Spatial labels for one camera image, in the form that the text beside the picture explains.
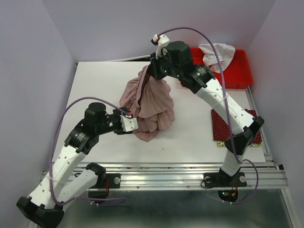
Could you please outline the pink pleated skirt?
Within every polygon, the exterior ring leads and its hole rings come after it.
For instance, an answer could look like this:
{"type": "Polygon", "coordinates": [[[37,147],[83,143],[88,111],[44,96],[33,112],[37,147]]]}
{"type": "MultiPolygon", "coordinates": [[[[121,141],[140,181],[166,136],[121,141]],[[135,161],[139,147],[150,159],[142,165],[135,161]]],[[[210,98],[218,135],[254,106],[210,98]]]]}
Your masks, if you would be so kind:
{"type": "Polygon", "coordinates": [[[165,80],[155,80],[144,66],[136,78],[127,82],[119,100],[137,119],[134,134],[149,142],[161,131],[168,130],[175,120],[171,87],[165,80]]]}

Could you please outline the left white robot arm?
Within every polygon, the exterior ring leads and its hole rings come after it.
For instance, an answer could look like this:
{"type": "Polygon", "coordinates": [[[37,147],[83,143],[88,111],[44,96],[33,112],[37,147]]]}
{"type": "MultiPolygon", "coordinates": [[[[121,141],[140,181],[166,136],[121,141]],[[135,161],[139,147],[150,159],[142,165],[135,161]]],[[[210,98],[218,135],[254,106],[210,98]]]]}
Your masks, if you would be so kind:
{"type": "Polygon", "coordinates": [[[64,141],[56,160],[49,161],[49,170],[40,184],[27,196],[20,197],[17,208],[41,228],[56,228],[67,208],[88,188],[106,183],[106,169],[92,162],[73,181],[68,182],[74,169],[99,142],[100,135],[132,133],[137,121],[126,107],[115,106],[106,112],[106,101],[89,104],[84,117],[64,141]]]}

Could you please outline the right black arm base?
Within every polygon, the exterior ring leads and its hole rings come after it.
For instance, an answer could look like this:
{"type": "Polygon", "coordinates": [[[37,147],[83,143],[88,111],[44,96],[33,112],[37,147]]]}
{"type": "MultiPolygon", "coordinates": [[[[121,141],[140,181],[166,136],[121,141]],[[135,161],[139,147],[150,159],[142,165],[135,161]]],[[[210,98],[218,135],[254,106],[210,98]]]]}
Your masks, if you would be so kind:
{"type": "Polygon", "coordinates": [[[229,176],[219,170],[204,173],[200,185],[204,189],[219,188],[219,198],[232,204],[238,199],[238,189],[247,186],[247,180],[243,172],[237,171],[233,176],[229,176]]]}

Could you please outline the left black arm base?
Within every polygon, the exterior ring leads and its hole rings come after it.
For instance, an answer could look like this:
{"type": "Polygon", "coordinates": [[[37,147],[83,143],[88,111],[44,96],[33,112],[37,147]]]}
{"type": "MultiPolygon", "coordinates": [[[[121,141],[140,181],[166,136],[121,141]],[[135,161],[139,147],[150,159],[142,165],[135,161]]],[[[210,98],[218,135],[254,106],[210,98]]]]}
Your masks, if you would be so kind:
{"type": "Polygon", "coordinates": [[[110,195],[110,189],[119,189],[121,182],[120,173],[107,173],[105,177],[98,177],[97,182],[94,186],[88,190],[88,197],[99,199],[98,204],[104,203],[110,195]]]}

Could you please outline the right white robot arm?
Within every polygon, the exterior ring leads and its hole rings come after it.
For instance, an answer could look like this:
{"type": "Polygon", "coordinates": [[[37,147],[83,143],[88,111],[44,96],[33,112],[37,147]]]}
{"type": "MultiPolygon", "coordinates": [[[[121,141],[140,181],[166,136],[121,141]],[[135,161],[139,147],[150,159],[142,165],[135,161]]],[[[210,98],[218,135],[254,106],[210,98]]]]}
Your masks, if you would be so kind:
{"type": "Polygon", "coordinates": [[[230,185],[240,170],[241,160],[252,144],[264,119],[246,112],[228,93],[213,72],[193,62],[190,47],[183,41],[154,41],[149,72],[156,80],[171,76],[204,100],[228,124],[232,135],[225,140],[227,153],[219,171],[219,181],[230,185]]]}

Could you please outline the white cloth garment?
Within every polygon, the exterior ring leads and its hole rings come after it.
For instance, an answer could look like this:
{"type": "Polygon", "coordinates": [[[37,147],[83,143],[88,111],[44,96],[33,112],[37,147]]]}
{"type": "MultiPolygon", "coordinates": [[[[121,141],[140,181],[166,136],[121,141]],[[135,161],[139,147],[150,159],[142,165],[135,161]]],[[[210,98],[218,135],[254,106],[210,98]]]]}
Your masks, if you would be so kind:
{"type": "Polygon", "coordinates": [[[199,49],[204,53],[202,59],[204,65],[212,72],[220,74],[219,66],[221,66],[222,71],[226,70],[234,58],[236,49],[227,44],[215,43],[213,45],[216,49],[219,62],[210,44],[200,44],[199,49]]]}

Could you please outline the red plastic bin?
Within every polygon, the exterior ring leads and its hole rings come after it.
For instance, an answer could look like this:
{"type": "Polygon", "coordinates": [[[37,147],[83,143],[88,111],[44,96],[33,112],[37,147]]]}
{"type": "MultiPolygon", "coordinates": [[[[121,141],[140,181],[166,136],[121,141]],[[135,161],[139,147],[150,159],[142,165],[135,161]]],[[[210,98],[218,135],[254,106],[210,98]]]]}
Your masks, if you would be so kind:
{"type": "MultiPolygon", "coordinates": [[[[203,64],[202,50],[198,47],[191,47],[190,50],[194,64],[203,64]]],[[[254,83],[246,53],[241,49],[236,49],[232,62],[223,73],[227,89],[246,89],[254,83]]],[[[222,85],[220,73],[214,73],[214,75],[222,85]]]]}

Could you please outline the red polka dot skirt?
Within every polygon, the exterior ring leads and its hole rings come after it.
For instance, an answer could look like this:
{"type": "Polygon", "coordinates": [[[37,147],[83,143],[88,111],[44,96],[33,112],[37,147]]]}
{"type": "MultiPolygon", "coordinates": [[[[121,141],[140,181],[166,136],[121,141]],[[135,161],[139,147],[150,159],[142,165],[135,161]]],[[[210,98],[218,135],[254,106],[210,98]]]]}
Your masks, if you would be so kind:
{"type": "MultiPolygon", "coordinates": [[[[257,117],[255,110],[245,109],[246,112],[254,117],[257,117]]],[[[214,110],[211,110],[212,121],[212,135],[214,141],[224,142],[229,136],[228,124],[220,117],[220,115],[214,110]]],[[[262,143],[261,133],[259,132],[252,143],[262,143]]]]}

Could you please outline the yellow floral folded skirt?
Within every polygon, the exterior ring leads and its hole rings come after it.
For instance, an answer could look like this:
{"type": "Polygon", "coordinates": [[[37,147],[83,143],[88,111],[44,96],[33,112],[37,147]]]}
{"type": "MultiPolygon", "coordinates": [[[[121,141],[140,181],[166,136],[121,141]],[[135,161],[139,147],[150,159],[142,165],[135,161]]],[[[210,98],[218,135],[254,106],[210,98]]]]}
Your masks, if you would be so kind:
{"type": "MultiPolygon", "coordinates": [[[[261,145],[262,145],[262,143],[253,143],[253,144],[250,145],[250,147],[259,147],[261,145]]],[[[217,146],[218,147],[225,147],[225,144],[222,141],[217,141],[217,146]]]]}

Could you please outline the aluminium mounting rail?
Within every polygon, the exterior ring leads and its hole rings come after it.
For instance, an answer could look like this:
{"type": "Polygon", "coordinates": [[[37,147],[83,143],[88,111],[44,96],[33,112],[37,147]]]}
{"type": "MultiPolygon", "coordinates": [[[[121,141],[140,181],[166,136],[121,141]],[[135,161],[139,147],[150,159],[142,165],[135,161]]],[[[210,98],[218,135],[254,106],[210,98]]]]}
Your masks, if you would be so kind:
{"type": "MultiPolygon", "coordinates": [[[[108,173],[121,175],[119,191],[201,190],[200,183],[207,172],[218,172],[219,163],[104,163],[108,173]]],[[[286,189],[284,170],[273,162],[242,165],[247,181],[246,190],[286,189]]]]}

